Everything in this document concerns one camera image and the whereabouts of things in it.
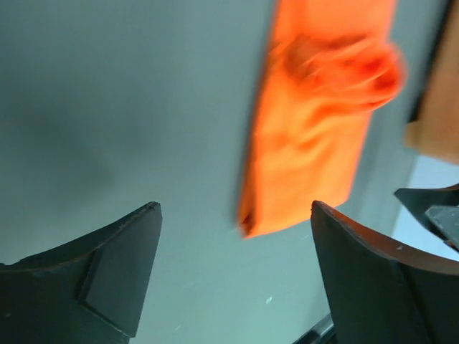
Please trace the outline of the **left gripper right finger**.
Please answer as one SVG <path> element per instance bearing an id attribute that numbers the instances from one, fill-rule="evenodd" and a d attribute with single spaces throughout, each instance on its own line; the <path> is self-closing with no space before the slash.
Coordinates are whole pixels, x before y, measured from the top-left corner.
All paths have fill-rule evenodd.
<path id="1" fill-rule="evenodd" d="M 321 201 L 311 228 L 338 343 L 457 343 L 458 262 Z"/>

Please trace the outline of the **orange t-shirt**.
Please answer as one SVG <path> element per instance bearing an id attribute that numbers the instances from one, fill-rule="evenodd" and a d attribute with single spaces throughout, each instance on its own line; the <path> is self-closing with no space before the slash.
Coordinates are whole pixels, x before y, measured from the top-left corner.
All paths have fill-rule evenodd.
<path id="1" fill-rule="evenodd" d="M 372 114 L 406 69 L 395 1 L 277 1 L 255 102 L 237 224 L 245 238 L 345 203 Z"/>

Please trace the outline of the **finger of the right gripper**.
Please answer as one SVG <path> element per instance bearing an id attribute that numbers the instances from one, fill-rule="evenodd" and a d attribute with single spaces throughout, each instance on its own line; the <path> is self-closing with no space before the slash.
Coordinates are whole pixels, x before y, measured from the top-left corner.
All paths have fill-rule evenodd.
<path id="1" fill-rule="evenodd" d="M 399 188 L 394 195 L 426 230 L 458 251 L 458 184 Z"/>

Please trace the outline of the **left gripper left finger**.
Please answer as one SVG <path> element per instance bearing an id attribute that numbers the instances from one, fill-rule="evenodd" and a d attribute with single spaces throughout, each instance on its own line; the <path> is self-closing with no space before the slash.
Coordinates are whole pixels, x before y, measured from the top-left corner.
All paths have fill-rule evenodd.
<path id="1" fill-rule="evenodd" d="M 128 343 L 161 233 L 150 202 L 71 242 L 1 266 L 1 341 Z"/>

